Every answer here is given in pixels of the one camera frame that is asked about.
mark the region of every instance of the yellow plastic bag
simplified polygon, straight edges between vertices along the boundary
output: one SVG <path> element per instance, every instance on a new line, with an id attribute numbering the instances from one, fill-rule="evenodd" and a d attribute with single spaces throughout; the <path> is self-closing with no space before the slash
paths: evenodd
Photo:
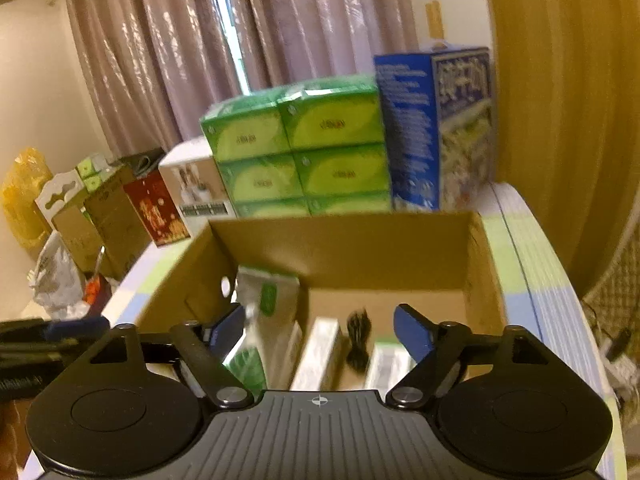
<path id="1" fill-rule="evenodd" d="M 34 200 L 52 178 L 44 156 L 35 148 L 26 148 L 16 157 L 2 183 L 6 221 L 18 243 L 33 256 L 40 253 L 51 232 Z"/>

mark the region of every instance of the ribbed black surface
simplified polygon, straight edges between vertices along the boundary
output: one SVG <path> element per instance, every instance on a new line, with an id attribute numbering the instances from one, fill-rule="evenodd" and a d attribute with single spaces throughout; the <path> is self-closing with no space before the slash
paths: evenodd
<path id="1" fill-rule="evenodd" d="M 452 456 L 417 413 L 374 392 L 267 392 L 257 406 L 217 415 L 200 441 L 140 480 L 489 480 Z M 47 480 L 63 478 L 46 474 Z M 593 480 L 584 473 L 577 480 Z"/>

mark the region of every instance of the pink curtain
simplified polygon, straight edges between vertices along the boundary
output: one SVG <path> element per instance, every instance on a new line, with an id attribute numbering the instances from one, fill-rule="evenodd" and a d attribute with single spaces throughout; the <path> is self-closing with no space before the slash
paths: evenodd
<path id="1" fill-rule="evenodd" d="M 415 50 L 410 0 L 232 0 L 252 89 L 373 72 L 374 54 Z"/>
<path id="2" fill-rule="evenodd" d="M 238 93 L 215 0 L 66 0 L 76 47 L 114 154 L 170 149 Z"/>

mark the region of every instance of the red box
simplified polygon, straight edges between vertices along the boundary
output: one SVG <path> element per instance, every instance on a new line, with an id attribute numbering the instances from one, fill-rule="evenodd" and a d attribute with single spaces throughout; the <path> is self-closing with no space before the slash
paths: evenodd
<path id="1" fill-rule="evenodd" d="M 157 246 L 189 238 L 158 170 L 125 184 L 124 191 Z"/>

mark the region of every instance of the round black pad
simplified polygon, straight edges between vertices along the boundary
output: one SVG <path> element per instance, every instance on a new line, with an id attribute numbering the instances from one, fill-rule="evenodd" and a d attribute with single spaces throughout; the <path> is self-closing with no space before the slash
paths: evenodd
<path id="1" fill-rule="evenodd" d="M 509 476 L 563 476 L 594 467 L 611 432 L 599 396 L 580 380 L 545 367 L 489 373 L 455 386 L 437 424 L 467 461 Z"/>
<path id="2" fill-rule="evenodd" d="M 118 431 L 133 426 L 146 412 L 145 399 L 127 390 L 107 388 L 76 400 L 71 417 L 91 431 Z"/>
<path id="3" fill-rule="evenodd" d="M 126 386 L 124 378 L 102 387 L 95 376 L 87 386 L 58 381 L 38 396 L 27 432 L 45 467 L 124 478 L 158 468 L 185 449 L 200 428 L 197 398 L 177 381 L 144 372 Z"/>

